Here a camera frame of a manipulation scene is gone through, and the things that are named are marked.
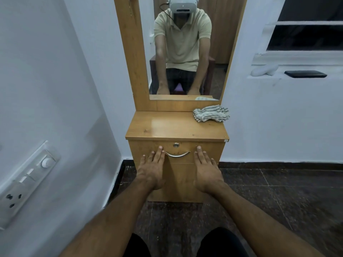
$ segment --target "window frame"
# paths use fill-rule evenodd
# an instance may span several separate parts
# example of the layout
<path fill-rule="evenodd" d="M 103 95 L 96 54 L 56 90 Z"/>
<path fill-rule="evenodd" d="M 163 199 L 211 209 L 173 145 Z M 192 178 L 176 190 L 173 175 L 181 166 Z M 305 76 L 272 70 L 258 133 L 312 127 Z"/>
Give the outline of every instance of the window frame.
<path fill-rule="evenodd" d="M 272 0 L 264 23 L 261 40 L 254 55 L 253 65 L 325 65 L 342 66 L 343 51 L 268 51 L 268 45 L 277 25 L 343 25 L 343 21 L 278 21 L 285 0 Z"/>

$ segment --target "wooden mirror frame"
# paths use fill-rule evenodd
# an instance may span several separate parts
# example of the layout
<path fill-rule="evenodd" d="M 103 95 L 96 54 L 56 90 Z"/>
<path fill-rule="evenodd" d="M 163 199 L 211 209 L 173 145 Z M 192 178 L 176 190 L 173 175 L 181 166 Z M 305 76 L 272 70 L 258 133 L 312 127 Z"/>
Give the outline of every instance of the wooden mirror frame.
<path fill-rule="evenodd" d="M 242 11 L 237 26 L 234 45 L 232 47 L 231 57 L 226 72 L 225 82 L 220 100 L 177 100 L 180 96 L 166 95 L 168 100 L 150 100 L 148 88 L 148 75 L 146 72 L 143 32 L 141 23 L 141 14 L 138 0 L 114 0 L 121 39 L 123 42 L 126 64 L 128 67 L 133 99 L 135 101 L 136 111 L 184 111 L 191 112 L 195 108 L 204 108 L 209 105 L 218 105 L 222 103 L 223 94 L 227 82 L 227 76 L 230 71 L 237 38 L 242 23 L 242 18 L 247 0 L 243 1 Z"/>

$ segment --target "metal handle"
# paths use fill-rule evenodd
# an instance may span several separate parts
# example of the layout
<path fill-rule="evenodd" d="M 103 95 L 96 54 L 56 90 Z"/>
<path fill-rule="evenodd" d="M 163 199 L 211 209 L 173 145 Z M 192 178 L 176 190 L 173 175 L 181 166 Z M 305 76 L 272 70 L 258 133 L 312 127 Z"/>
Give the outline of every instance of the metal handle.
<path fill-rule="evenodd" d="M 184 154 L 181 154 L 181 155 L 173 155 L 173 154 L 169 154 L 168 152 L 166 152 L 166 155 L 168 155 L 168 156 L 170 156 L 172 158 L 179 158 L 179 157 L 185 156 L 188 153 L 190 153 L 190 151 L 187 151 L 187 152 L 185 152 Z"/>

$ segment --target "purple object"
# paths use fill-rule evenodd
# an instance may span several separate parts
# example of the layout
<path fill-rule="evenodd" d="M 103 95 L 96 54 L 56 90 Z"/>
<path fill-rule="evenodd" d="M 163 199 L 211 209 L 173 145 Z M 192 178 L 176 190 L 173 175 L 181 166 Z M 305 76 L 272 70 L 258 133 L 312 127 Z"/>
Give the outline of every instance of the purple object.
<path fill-rule="evenodd" d="M 181 83 L 177 84 L 177 86 L 175 87 L 174 91 L 181 91 L 181 92 L 183 92 Z"/>

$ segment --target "cable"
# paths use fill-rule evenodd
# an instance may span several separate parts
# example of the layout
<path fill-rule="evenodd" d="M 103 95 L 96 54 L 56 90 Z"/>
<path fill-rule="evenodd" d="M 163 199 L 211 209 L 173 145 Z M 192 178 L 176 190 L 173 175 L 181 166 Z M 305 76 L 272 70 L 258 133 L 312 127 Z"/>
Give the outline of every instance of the cable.
<path fill-rule="evenodd" d="M 162 4 L 160 5 L 160 9 L 161 9 L 166 15 L 169 16 L 169 14 L 167 14 L 166 11 L 165 11 L 164 9 L 161 8 L 162 5 L 169 5 L 169 3 L 162 3 Z"/>

